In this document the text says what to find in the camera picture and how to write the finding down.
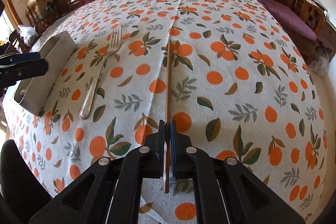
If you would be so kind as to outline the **stainless steel fork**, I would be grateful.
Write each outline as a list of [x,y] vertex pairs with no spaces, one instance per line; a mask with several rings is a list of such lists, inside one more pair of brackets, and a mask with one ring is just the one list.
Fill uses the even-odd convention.
[[87,119],[90,115],[93,99],[95,97],[96,88],[98,82],[101,80],[102,75],[105,73],[105,67],[107,65],[108,58],[115,54],[121,47],[122,28],[116,28],[112,31],[112,36],[106,50],[106,55],[102,58],[101,64],[98,66],[92,82],[89,86],[88,92],[85,96],[83,104],[79,111],[80,119]]

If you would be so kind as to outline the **orange-print tablecloth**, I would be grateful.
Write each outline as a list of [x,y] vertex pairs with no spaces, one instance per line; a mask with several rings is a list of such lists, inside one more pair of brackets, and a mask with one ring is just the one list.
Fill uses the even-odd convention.
[[[112,36],[90,115],[79,111]],[[55,34],[76,48],[40,114],[4,99],[18,151],[51,196],[98,158],[125,156],[165,117],[171,40],[171,117],[210,156],[234,157],[306,223],[319,215],[327,133],[310,71],[278,21],[257,0],[98,0]]]

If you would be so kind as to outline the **grey metal tray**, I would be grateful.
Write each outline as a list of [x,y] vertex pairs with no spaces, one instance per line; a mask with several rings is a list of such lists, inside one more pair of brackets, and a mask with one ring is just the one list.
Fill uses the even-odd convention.
[[49,38],[38,50],[47,64],[46,67],[43,68],[43,64],[33,66],[34,72],[42,69],[44,75],[21,80],[15,91],[14,100],[31,114],[38,115],[75,48],[76,43],[68,31]]

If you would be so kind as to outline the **dark wooden chair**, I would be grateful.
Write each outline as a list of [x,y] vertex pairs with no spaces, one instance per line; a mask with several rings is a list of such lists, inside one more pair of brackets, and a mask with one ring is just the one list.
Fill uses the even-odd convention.
[[14,30],[10,36],[8,42],[1,45],[0,55],[7,55],[10,53],[28,53],[29,48],[25,45],[23,38],[20,36],[17,30]]

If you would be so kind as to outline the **white plastic bag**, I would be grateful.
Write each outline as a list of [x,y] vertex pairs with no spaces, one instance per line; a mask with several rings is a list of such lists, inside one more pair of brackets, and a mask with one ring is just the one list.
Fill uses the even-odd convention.
[[19,35],[23,38],[26,45],[32,46],[39,38],[35,28],[30,26],[19,25]]

